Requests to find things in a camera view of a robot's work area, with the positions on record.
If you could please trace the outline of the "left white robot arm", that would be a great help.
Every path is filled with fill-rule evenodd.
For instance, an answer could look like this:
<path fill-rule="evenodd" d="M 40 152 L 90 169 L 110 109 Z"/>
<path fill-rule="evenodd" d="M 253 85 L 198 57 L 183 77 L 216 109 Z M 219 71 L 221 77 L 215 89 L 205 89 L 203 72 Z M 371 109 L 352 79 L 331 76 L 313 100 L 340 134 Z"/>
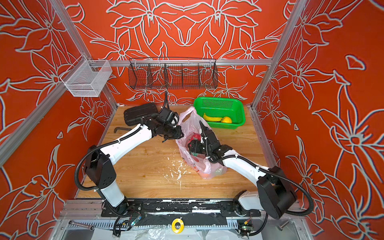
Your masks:
<path fill-rule="evenodd" d="M 178 113 L 170 109 L 168 94 L 165 94 L 161 109 L 154 103 L 126 109 L 124 121 L 132 129 L 112 142 L 90 147 L 76 166 L 75 185 L 81 191 L 96 191 L 115 216 L 131 216 L 135 208 L 129 205 L 118 186 L 114 165 L 131 150 L 156 136 L 163 137 L 164 141 L 183 138 L 179 119 Z"/>

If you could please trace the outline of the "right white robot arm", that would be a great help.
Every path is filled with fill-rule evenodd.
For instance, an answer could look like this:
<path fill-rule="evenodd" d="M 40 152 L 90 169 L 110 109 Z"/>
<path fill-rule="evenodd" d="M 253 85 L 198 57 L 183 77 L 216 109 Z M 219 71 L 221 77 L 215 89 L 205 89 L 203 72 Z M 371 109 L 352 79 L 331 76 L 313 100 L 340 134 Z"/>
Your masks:
<path fill-rule="evenodd" d="M 232 147 L 222 145 L 213 130 L 199 121 L 201 139 L 193 140 L 188 148 L 192 154 L 203 154 L 212 164 L 220 164 L 230 168 L 250 182 L 258 189 L 256 194 L 245 191 L 240 194 L 238 202 L 245 210 L 260 206 L 269 216 L 278 220 L 284 214 L 291 216 L 307 216 L 315 208 L 312 196 L 300 184 L 288 179 L 283 170 L 277 166 L 268 168 L 252 162 L 237 153 Z M 290 211 L 289 208 L 296 202 L 296 187 L 308 200 L 308 207 L 300 212 Z"/>

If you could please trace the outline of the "pink plastic bag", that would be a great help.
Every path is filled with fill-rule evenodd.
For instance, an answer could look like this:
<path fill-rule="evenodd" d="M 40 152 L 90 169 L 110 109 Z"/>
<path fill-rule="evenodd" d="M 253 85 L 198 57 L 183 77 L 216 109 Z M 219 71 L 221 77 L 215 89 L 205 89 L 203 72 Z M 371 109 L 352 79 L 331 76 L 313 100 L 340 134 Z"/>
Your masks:
<path fill-rule="evenodd" d="M 176 140 L 183 160 L 203 179 L 212 179 L 227 172 L 227 167 L 219 163 L 211 163 L 206 157 L 206 145 L 202 137 L 200 123 L 206 127 L 207 122 L 197 114 L 194 107 L 189 107 L 180 114 L 178 126 L 184 137 Z"/>

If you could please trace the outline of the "yellow apple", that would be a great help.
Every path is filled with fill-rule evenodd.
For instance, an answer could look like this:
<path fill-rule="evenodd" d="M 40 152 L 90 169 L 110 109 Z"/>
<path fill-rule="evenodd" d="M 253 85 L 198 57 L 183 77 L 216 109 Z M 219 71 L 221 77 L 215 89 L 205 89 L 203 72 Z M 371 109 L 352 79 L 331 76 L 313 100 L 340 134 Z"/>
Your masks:
<path fill-rule="evenodd" d="M 221 122 L 225 123 L 225 124 L 232 124 L 233 123 L 233 121 L 230 117 L 223 117 Z"/>

